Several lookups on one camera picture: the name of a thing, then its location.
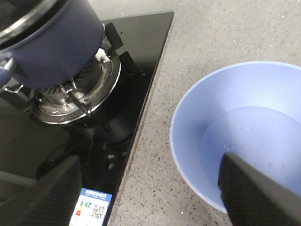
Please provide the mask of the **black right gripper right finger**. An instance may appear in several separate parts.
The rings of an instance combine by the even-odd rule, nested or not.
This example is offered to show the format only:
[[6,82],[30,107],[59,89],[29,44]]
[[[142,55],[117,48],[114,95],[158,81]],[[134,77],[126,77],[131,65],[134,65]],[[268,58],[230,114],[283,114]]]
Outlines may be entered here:
[[234,226],[299,226],[301,197],[234,153],[224,153],[218,176],[221,200]]

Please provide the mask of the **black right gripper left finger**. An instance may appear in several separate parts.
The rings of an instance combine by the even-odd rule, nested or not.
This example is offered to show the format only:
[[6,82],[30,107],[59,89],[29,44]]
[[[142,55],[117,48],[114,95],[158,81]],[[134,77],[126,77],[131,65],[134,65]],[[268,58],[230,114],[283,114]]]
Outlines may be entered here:
[[81,167],[71,156],[0,205],[2,226],[67,226],[80,191]]

